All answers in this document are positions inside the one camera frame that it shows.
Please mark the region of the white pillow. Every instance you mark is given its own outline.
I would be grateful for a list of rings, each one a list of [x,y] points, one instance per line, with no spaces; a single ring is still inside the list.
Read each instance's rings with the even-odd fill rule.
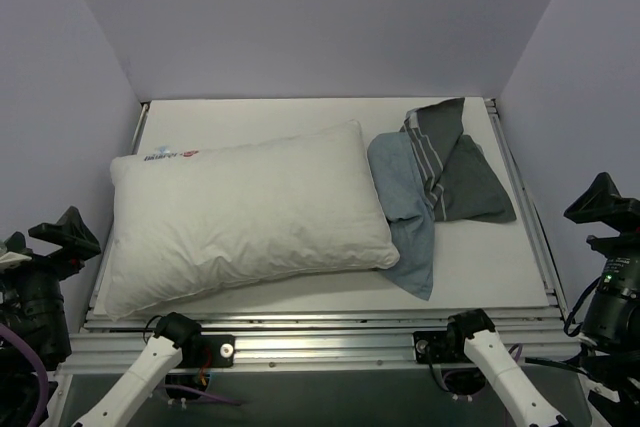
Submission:
[[[119,157],[110,173],[111,319],[399,259],[354,121],[256,145]]]

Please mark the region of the grey-blue pillowcase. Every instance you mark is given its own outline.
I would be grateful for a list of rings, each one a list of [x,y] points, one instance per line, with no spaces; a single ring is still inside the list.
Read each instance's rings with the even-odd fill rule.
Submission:
[[[383,271],[397,287],[429,300],[435,225],[471,220],[505,224],[515,209],[482,148],[465,133],[466,100],[407,112],[399,131],[376,136],[367,157],[399,261]]]

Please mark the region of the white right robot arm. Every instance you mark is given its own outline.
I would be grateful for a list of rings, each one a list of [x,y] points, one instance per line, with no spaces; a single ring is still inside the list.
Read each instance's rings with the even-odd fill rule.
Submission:
[[[614,235],[591,235],[604,267],[576,301],[556,334],[537,334],[523,362],[580,376],[589,407],[608,426],[639,423],[639,201],[623,196],[606,172],[564,212],[575,224],[602,223]],[[447,353],[479,369],[518,426],[568,426],[570,420],[532,384],[488,314],[453,315]]]

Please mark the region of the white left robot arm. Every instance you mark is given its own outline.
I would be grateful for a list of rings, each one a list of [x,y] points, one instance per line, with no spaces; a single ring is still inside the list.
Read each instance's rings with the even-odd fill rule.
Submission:
[[[140,340],[71,333],[61,292],[101,246],[79,210],[1,242],[1,423],[41,426],[61,377],[120,373],[78,426],[126,426],[158,384],[202,352],[201,325],[179,313],[152,319]]]

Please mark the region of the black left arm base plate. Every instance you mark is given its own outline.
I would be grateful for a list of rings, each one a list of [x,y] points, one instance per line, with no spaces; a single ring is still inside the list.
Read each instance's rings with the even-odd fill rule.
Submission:
[[[236,338],[229,334],[198,334],[182,347],[179,368],[230,368],[234,365]]]

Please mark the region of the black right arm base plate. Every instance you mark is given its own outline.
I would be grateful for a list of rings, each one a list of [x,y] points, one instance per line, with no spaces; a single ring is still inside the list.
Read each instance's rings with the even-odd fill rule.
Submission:
[[[468,361],[463,344],[445,330],[415,331],[412,339],[418,364],[461,364]]]

